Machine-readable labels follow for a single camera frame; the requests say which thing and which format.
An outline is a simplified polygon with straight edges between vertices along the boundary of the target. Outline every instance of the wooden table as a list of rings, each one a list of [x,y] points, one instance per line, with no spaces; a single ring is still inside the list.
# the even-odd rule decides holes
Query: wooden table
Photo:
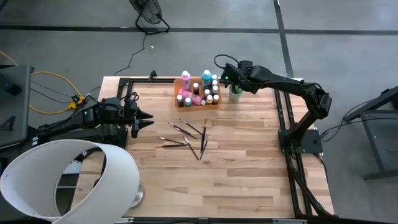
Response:
[[[118,83],[119,77],[104,77],[99,98],[116,96]],[[185,113],[175,109],[171,83],[134,84],[133,89],[140,96],[139,107],[154,115],[155,123],[140,130],[137,139],[127,140],[126,150],[138,165],[146,195],[142,205],[129,210],[126,216],[294,217],[285,157],[279,149],[280,127],[272,89],[259,90],[255,95],[243,93],[239,103],[232,103],[222,88],[224,102],[220,110]],[[291,101],[298,121],[307,107],[300,97],[291,96]],[[179,118],[199,130],[208,118],[206,133],[210,141],[202,160],[196,160],[187,147],[155,148],[169,143],[158,139],[161,136],[183,141],[183,135],[168,122],[195,133]],[[200,140],[188,138],[199,154]],[[302,157],[308,187],[333,213],[321,162],[311,154]],[[102,162],[100,152],[83,161],[72,207],[90,192],[85,186],[92,186],[100,176]],[[298,195],[304,211],[301,190]]]

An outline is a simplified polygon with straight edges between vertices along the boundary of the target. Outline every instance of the white lamp shade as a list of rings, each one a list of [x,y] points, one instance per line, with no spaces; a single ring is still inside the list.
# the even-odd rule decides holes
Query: white lamp shade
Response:
[[[55,193],[63,170],[82,152],[99,147],[106,156],[100,180],[75,208],[61,217]],[[12,161],[0,179],[4,198],[20,212],[53,223],[114,223],[137,194],[139,173],[124,149],[82,140],[59,140],[37,146]]]

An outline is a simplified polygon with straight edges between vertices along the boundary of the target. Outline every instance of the pink paint bottle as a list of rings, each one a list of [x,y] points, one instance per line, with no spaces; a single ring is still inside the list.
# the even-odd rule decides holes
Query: pink paint bottle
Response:
[[[187,90],[179,90],[178,91],[179,95],[182,95],[182,98],[191,98],[191,101],[194,105],[206,105],[206,101],[203,100],[200,96],[195,95]]]
[[[187,71],[183,71],[181,74],[182,88],[184,90],[191,90],[191,75]]]

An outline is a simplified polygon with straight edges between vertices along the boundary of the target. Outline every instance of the cardboard tray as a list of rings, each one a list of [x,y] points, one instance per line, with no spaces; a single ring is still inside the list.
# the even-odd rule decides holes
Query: cardboard tray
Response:
[[[199,84],[199,95],[203,98],[204,95],[205,95],[205,92],[203,91],[203,86],[201,84],[201,77],[191,77],[190,92],[193,93],[193,84],[195,82]],[[174,105],[175,105],[176,109],[179,112],[200,111],[200,110],[218,110],[220,108],[220,104],[222,104],[221,88],[220,88],[220,84],[219,84],[218,85],[218,95],[220,96],[220,98],[218,100],[218,104],[203,106],[203,105],[194,105],[192,103],[191,106],[185,106],[184,105],[184,107],[180,108],[180,107],[178,107],[178,103],[177,103],[177,95],[178,95],[178,91],[180,91],[182,88],[183,88],[182,87],[182,79],[181,78],[176,78],[174,80]]]

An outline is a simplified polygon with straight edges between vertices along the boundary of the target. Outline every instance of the green cup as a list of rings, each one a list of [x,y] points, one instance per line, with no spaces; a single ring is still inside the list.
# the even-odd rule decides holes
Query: green cup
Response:
[[[238,86],[229,86],[229,100],[231,102],[238,102],[239,98],[241,97],[243,90],[240,89]]]

